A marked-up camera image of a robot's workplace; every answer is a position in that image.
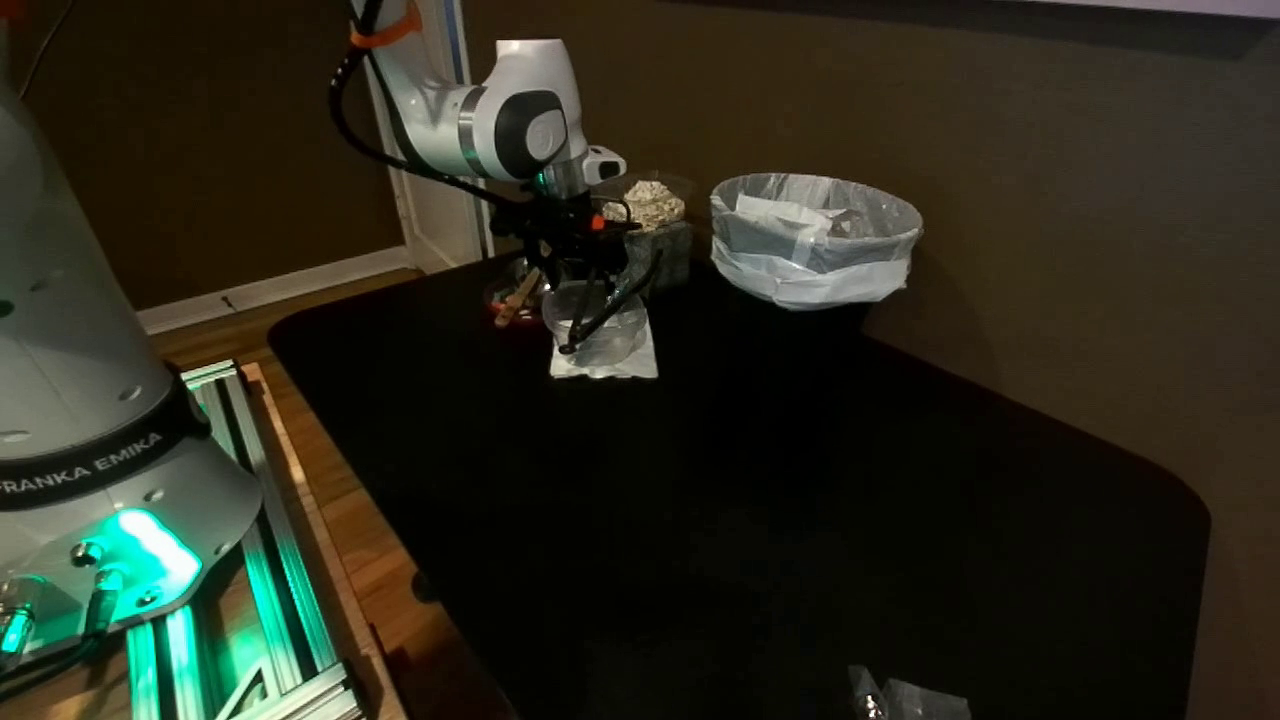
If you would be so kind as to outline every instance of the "wooden floor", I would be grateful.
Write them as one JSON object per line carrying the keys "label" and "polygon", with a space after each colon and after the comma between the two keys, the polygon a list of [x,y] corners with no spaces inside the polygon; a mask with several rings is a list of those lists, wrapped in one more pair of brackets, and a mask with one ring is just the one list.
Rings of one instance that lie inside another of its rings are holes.
{"label": "wooden floor", "polygon": [[477,655],[463,648],[440,603],[411,596],[415,564],[398,547],[387,519],[377,513],[306,402],[295,394],[287,372],[269,350],[269,327],[301,310],[326,303],[338,298],[377,292],[405,285],[411,274],[349,285],[337,292],[287,301],[275,310],[245,312],[236,319],[214,319],[199,327],[178,327],[154,336],[154,354],[177,370],[194,370],[212,360],[260,365],[306,488],[320,504],[326,538],[337,539],[349,586],[379,640],[387,669],[398,685],[398,701],[415,720],[506,720],[506,705],[478,674]]}

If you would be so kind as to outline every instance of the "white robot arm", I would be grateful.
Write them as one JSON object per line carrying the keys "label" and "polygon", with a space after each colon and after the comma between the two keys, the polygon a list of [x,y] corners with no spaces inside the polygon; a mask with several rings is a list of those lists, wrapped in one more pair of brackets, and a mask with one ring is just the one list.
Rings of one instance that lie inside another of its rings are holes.
{"label": "white robot arm", "polygon": [[178,607],[256,509],[9,88],[0,18],[0,676]]}
{"label": "white robot arm", "polygon": [[415,3],[355,0],[351,18],[351,59],[372,59],[405,163],[558,202],[622,177],[622,158],[589,144],[579,129],[574,74],[558,41],[498,41],[485,86],[447,86],[433,68]]}
{"label": "white robot arm", "polygon": [[[342,120],[342,88],[364,59],[387,108],[392,151],[364,144]],[[628,225],[602,220],[593,196],[628,159],[589,144],[564,41],[498,41],[485,86],[447,86],[411,0],[351,0],[351,52],[326,101],[338,133],[369,158],[486,202],[492,234],[517,237],[549,285],[617,280],[628,267]]]}

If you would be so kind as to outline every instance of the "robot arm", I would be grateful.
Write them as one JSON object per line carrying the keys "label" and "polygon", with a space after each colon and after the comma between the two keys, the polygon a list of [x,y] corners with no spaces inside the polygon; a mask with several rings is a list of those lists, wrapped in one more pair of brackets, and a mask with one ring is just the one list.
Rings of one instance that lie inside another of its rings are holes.
{"label": "robot arm", "polygon": [[0,697],[178,607],[260,509],[147,350],[2,52],[0,3]]}
{"label": "robot arm", "polygon": [[579,129],[558,41],[498,41],[485,86],[447,86],[418,41],[415,3],[355,0],[351,18],[351,59],[372,59],[396,151],[415,173],[504,180],[554,202],[622,177],[622,159],[589,144]]}

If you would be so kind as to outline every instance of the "black table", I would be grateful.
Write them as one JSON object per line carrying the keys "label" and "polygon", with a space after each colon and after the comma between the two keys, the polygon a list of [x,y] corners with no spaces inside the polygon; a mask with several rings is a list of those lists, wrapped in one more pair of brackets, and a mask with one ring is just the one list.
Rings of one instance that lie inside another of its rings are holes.
{"label": "black table", "polygon": [[492,274],[273,350],[526,720],[848,720],[848,664],[977,716],[1183,716],[1177,478],[709,267],[654,298],[659,379],[549,379]]}

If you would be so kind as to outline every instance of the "wall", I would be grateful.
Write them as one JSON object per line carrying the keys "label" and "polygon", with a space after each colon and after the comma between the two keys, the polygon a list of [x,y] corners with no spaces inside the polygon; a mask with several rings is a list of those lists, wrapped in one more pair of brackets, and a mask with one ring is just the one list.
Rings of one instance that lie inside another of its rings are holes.
{"label": "wall", "polygon": [[1017,3],[472,0],[568,36],[593,141],[705,194],[927,216],[870,332],[1160,462],[1210,509],[1193,716],[1280,716],[1280,29]]}
{"label": "wall", "polygon": [[[10,77],[65,3],[26,3]],[[325,108],[342,41],[342,3],[71,0],[26,108],[131,303],[398,246],[385,169]]]}

